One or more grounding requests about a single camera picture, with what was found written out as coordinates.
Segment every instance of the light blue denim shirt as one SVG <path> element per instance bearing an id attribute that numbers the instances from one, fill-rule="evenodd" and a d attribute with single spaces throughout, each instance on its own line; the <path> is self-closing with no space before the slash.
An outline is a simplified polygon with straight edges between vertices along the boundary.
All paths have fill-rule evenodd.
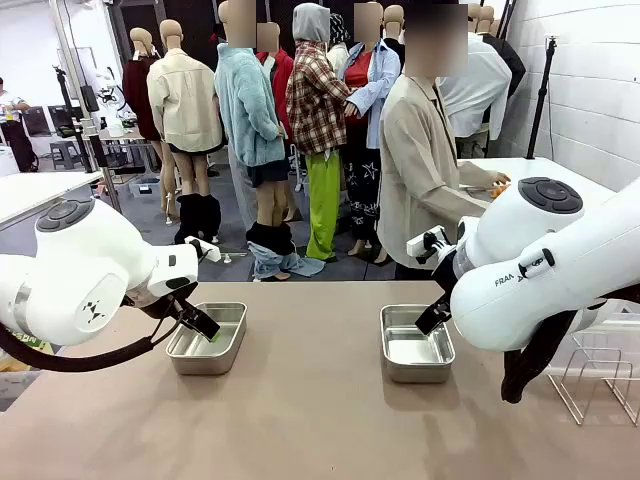
<path id="1" fill-rule="evenodd" d="M 344 81 L 347 69 L 355 63 L 363 50 L 364 43 L 358 43 L 349 50 L 349 58 L 338 78 Z M 400 57 L 387 47 L 384 40 L 380 40 L 373 49 L 371 66 L 369 67 L 369 83 L 347 98 L 348 102 L 358 107 L 360 118 L 369 112 L 367 148 L 380 148 L 380 114 L 384 101 L 399 76 Z"/>

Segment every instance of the metal tray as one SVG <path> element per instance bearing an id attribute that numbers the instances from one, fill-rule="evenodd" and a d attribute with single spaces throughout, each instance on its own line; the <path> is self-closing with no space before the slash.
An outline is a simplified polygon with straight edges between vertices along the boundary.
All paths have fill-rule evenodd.
<path id="1" fill-rule="evenodd" d="M 415 322 L 427 305 L 389 305 L 380 311 L 384 367 L 398 383 L 443 383 L 456 353 L 446 325 L 425 337 Z"/>
<path id="2" fill-rule="evenodd" d="M 247 306 L 243 303 L 201 303 L 197 308 L 213 318 L 220 331 L 209 342 L 181 326 L 167 345 L 176 372 L 182 375 L 223 375 L 231 370 L 247 330 Z"/>

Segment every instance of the white brick wall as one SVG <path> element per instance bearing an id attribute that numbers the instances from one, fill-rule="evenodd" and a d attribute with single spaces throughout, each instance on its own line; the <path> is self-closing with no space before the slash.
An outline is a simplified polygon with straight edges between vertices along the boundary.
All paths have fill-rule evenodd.
<path id="1" fill-rule="evenodd" d="M 526 153 L 545 64 L 545 35 L 558 36 L 550 78 L 554 160 L 620 190 L 640 176 L 640 0 L 519 0 L 508 40 L 527 76 L 511 99 L 498 153 Z M 551 158 L 549 99 L 536 155 Z"/>

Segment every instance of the red jacket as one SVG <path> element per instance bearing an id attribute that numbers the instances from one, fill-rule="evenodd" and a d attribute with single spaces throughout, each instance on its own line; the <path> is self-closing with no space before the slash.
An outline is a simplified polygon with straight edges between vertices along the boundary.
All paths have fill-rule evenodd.
<path id="1" fill-rule="evenodd" d="M 265 60 L 269 56 L 267 52 L 260 52 L 256 55 L 260 63 L 264 65 Z M 293 139 L 293 132 L 291 131 L 291 125 L 289 125 L 289 118 L 287 117 L 287 82 L 293 71 L 293 59 L 287 55 L 282 48 L 276 54 L 275 57 L 275 75 L 273 76 L 273 96 L 276 100 L 276 112 L 278 119 L 284 124 L 284 129 L 287 131 L 287 136 L 291 142 Z"/>

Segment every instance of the gray hoodie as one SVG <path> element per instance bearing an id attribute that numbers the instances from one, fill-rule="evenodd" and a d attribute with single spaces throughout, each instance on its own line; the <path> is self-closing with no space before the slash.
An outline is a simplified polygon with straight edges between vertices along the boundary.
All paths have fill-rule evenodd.
<path id="1" fill-rule="evenodd" d="M 293 39 L 329 43 L 331 10 L 317 3 L 302 3 L 293 10 Z"/>

